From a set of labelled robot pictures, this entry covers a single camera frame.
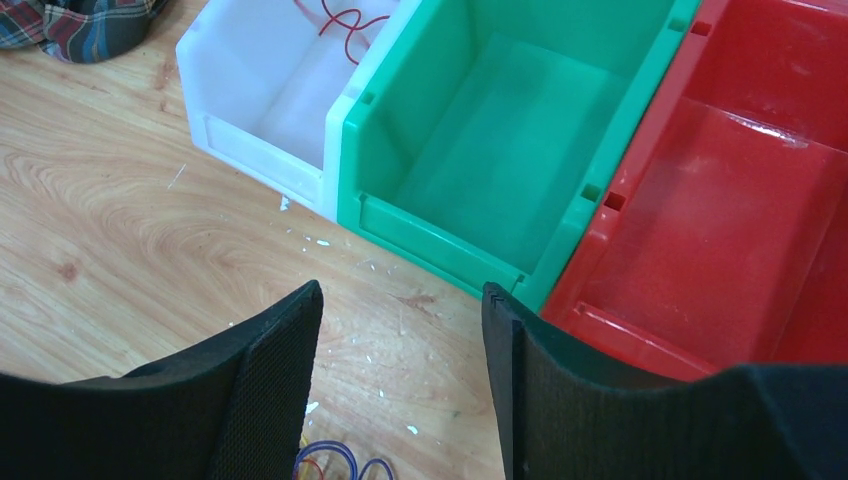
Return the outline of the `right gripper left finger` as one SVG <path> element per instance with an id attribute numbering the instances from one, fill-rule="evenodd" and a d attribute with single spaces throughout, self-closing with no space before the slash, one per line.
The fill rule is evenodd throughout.
<path id="1" fill-rule="evenodd" d="M 5 479 L 289 479 L 324 299 L 263 312 L 120 377 L 1 377 Z"/>

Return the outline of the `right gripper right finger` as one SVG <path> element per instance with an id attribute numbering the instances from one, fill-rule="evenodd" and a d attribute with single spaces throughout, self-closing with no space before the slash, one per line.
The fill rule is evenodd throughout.
<path id="1" fill-rule="evenodd" d="M 743 364 L 691 383 L 614 359 L 483 289 L 509 479 L 843 479 L 847 370 Z"/>

